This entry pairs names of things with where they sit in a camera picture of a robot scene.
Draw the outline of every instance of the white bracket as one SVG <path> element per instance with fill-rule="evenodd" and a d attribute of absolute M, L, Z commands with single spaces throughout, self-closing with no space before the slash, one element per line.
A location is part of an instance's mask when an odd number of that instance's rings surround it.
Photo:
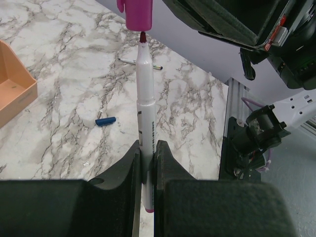
<path fill-rule="evenodd" d="M 316 89 L 304 90 L 273 105 L 276 118 L 285 122 L 285 130 L 291 132 L 316 116 Z"/>

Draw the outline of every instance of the pen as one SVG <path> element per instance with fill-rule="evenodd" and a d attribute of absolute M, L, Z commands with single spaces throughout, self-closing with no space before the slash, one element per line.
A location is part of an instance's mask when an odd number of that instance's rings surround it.
<path fill-rule="evenodd" d="M 136 61 L 135 60 L 129 60 L 129 59 L 124 59 L 124 58 L 118 58 L 120 61 L 125 62 L 125 63 L 130 63 L 130 64 L 134 64 L 136 65 Z M 157 69 L 157 70 L 162 70 L 163 66 L 157 66 L 153 64 L 153 68 Z"/>
<path fill-rule="evenodd" d="M 137 120 L 145 210 L 154 211 L 153 163 L 156 152 L 156 102 L 153 61 L 145 32 L 140 35 L 136 60 Z"/>

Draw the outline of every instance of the gray wall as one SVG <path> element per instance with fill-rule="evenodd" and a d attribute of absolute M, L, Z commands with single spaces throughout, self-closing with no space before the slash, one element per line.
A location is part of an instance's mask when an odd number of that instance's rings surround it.
<path fill-rule="evenodd" d="M 261 176 L 282 194 L 300 237 L 316 236 L 315 142 L 315 136 L 296 129 L 273 149 L 270 171 Z"/>
<path fill-rule="evenodd" d="M 97 0 L 109 10 L 125 17 L 116 0 Z M 253 95 L 272 103 L 297 93 L 288 89 L 268 61 L 255 65 L 257 78 L 248 81 L 243 76 L 239 48 L 220 42 L 192 30 L 177 19 L 162 0 L 154 0 L 153 28 L 149 34 L 214 77 L 225 82 L 235 78 L 250 88 Z"/>

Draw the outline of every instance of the blue pen cap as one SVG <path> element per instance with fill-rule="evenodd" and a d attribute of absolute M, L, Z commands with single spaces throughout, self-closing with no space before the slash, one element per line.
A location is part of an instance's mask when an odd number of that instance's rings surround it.
<path fill-rule="evenodd" d="M 112 124 L 116 121 L 116 117 L 110 117 L 110 118 L 101 118 L 101 119 L 96 119 L 95 123 L 99 126 L 105 126 L 105 125 L 109 125 Z"/>

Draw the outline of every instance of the pink marker end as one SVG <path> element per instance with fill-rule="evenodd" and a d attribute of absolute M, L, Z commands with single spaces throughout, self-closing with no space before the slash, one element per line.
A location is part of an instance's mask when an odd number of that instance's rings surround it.
<path fill-rule="evenodd" d="M 146 33 L 142 31 L 142 33 L 140 33 L 140 39 L 139 41 L 141 43 L 146 43 L 147 42 L 147 39 L 146 39 Z"/>
<path fill-rule="evenodd" d="M 148 212 L 148 213 L 153 213 L 154 212 L 154 209 L 146 209 L 145 210 Z"/>

